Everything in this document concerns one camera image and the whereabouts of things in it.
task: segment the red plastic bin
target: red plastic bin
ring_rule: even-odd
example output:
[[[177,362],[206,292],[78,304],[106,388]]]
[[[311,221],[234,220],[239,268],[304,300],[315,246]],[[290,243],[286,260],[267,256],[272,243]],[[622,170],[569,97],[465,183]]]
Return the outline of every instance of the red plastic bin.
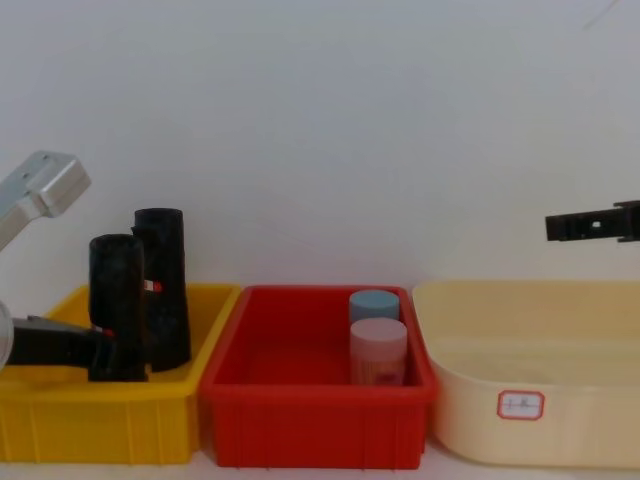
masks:
[[[349,383],[349,296],[365,288],[400,297],[404,386]],[[220,466],[415,469],[435,377],[403,289],[257,286],[243,292],[200,388]]]

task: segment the white table surface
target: white table surface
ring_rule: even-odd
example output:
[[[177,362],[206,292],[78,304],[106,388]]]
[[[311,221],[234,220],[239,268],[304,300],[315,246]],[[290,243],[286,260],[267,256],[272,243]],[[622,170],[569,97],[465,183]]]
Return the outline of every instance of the white table surface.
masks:
[[[640,480],[640,471],[543,470],[488,467],[470,463],[431,447],[416,471],[233,469],[218,468],[205,454],[197,453],[189,465],[128,467],[111,465],[2,465],[0,480]]]

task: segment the pink jar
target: pink jar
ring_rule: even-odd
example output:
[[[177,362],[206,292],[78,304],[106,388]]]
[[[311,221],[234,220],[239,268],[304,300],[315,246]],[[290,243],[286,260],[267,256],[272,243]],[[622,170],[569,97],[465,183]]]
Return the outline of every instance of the pink jar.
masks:
[[[402,385],[407,327],[393,318],[364,318],[351,324],[351,383]]]

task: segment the red-bordered label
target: red-bordered label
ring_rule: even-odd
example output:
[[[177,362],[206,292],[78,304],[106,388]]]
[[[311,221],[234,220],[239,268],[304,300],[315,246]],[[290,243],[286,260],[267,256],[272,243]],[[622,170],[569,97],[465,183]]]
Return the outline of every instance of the red-bordered label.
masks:
[[[539,420],[544,414],[544,401],[541,392],[504,390],[498,395],[498,416],[505,420]]]

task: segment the cream plastic tub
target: cream plastic tub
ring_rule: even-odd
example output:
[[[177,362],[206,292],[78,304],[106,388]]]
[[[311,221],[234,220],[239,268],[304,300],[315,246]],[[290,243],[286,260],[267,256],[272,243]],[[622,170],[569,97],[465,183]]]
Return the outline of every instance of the cream plastic tub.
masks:
[[[640,468],[640,283],[416,287],[435,434],[472,460]]]

